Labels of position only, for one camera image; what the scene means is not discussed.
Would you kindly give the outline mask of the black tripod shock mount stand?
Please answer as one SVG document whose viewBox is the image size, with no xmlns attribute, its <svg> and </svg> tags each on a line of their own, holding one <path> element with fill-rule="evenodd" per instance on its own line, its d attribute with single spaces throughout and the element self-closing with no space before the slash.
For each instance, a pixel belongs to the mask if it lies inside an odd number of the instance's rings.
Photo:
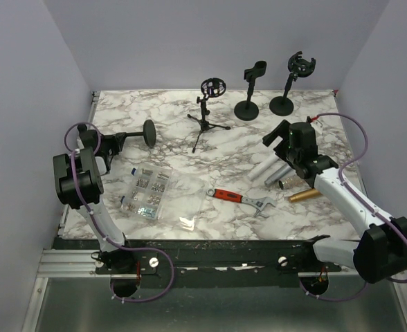
<svg viewBox="0 0 407 332">
<path fill-rule="evenodd" d="M 225 94 L 225 92 L 226 92 L 225 81 L 223 81 L 222 79 L 220 79 L 218 77 L 211 77 L 211 78 L 208 78 L 207 80 L 204 80 L 201 83 L 200 89 L 201 89 L 202 97 L 197 98 L 197 104 L 200 105 L 201 118 L 198 119 L 194 116 L 191 116 L 190 114 L 187 115 L 187 117 L 189 119 L 195 120 L 200 126 L 200 130 L 197 135 L 195 145 L 192 148 L 192 153 L 196 152 L 197 143 L 199 142 L 199 139 L 204 132 L 210 131 L 211 129 L 214 129 L 214 128 L 222 128 L 225 130 L 231 130 L 230 126 L 213 124 L 213 123 L 209 122 L 206 118 L 207 116 L 210 115 L 210 110 L 207 107 L 207 101 L 211 98 L 218 98 L 218 97 L 221 97 L 223 94 Z"/>
</svg>

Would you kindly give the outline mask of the white microphone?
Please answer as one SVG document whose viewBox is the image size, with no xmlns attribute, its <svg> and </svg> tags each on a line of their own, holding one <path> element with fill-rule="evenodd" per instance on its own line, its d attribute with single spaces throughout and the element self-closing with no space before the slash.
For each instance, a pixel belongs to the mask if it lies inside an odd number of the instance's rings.
<svg viewBox="0 0 407 332">
<path fill-rule="evenodd" d="M 247 179 L 254 181 L 258 176 L 265 172 L 270 166 L 279 161 L 279 157 L 271 154 L 268 158 L 263 160 L 260 164 L 256 165 L 248 174 Z"/>
</svg>

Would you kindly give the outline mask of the black shock mount round stand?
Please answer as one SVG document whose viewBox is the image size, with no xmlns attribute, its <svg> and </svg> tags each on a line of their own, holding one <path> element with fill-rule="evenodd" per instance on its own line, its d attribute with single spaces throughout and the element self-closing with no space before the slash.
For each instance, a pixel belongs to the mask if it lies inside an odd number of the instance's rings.
<svg viewBox="0 0 407 332">
<path fill-rule="evenodd" d="M 289 99 L 288 94 L 291 87 L 298 78 L 309 77 L 315 70 L 316 59 L 311 58 L 309 61 L 304 59 L 302 51 L 293 54 L 287 63 L 289 76 L 284 86 L 284 93 L 281 96 L 274 97 L 269 104 L 270 111 L 277 116 L 289 116 L 293 113 L 294 104 Z"/>
</svg>

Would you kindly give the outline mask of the silver condenser microphone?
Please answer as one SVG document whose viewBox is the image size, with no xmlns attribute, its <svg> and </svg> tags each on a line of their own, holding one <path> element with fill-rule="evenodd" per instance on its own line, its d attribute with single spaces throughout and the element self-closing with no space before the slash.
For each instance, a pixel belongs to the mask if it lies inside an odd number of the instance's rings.
<svg viewBox="0 0 407 332">
<path fill-rule="evenodd" d="M 292 168 L 289 165 L 283 165 L 281 168 L 279 168 L 277 171 L 272 173 L 265 181 L 264 185 L 266 187 L 272 186 L 275 182 L 279 181 L 283 176 L 287 175 Z"/>
</svg>

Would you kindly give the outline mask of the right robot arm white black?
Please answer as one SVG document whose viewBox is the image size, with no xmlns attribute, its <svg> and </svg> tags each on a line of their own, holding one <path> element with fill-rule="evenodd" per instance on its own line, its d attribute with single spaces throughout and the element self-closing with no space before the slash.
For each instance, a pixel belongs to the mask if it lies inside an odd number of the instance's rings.
<svg viewBox="0 0 407 332">
<path fill-rule="evenodd" d="M 363 195 L 329 156 L 318 151 L 312 118 L 290 123 L 283 120 L 262 139 L 269 146 L 281 142 L 274 152 L 311 188 L 328 198 L 352 224 L 359 241 L 319 237 L 300 254 L 302 266 L 318 270 L 335 263 L 357 271 L 370 284 L 392 279 L 407 270 L 407 218 L 394 218 Z"/>
</svg>

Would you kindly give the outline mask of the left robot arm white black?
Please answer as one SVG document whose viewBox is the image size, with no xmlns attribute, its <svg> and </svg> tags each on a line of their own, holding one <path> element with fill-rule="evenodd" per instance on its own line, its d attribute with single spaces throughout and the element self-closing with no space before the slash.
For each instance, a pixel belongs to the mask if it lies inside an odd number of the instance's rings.
<svg viewBox="0 0 407 332">
<path fill-rule="evenodd" d="M 81 148 L 66 146 L 66 154 L 53 157 L 55 191 L 62 204 L 84 217 L 98 240 L 100 251 L 115 252 L 111 258 L 112 266 L 120 273 L 128 273 L 135 266 L 135 256 L 125 246 L 126 237 L 110 217 L 102 199 L 104 187 L 96 162 L 102 134 L 95 125 L 88 130 L 89 125 L 88 122 L 79 122 L 71 126 L 72 129 L 83 127 L 87 135 Z"/>
</svg>

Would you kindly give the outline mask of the glitter rhinestone microphone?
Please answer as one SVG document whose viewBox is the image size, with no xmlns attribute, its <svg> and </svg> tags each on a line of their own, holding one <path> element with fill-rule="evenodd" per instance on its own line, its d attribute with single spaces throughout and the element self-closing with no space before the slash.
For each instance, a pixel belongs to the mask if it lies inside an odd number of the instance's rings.
<svg viewBox="0 0 407 332">
<path fill-rule="evenodd" d="M 290 190 L 295 187 L 300 187 L 305 184 L 305 180 L 297 175 L 289 176 L 278 181 L 278 186 L 281 190 Z"/>
</svg>

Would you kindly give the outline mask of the black clip stand round base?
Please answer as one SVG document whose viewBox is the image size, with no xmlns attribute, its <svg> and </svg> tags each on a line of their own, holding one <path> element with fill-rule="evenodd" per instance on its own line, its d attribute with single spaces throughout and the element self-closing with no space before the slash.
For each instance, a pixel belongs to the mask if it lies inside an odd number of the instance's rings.
<svg viewBox="0 0 407 332">
<path fill-rule="evenodd" d="M 120 132 L 116 134 L 118 143 L 123 146 L 127 138 L 143 137 L 145 144 L 153 148 L 156 144 L 156 127 L 152 120 L 146 120 L 143 123 L 143 130 L 140 132 Z"/>
</svg>

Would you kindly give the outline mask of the gold microphone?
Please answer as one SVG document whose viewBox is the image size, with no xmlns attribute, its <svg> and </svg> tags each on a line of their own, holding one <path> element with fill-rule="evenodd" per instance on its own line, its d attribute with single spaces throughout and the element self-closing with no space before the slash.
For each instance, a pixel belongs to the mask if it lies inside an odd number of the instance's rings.
<svg viewBox="0 0 407 332">
<path fill-rule="evenodd" d="M 321 195 L 322 194 L 317 189 L 312 188 L 289 196 L 288 201 L 290 203 L 296 203 L 299 201 L 305 201 L 307 199 L 313 199 Z"/>
</svg>

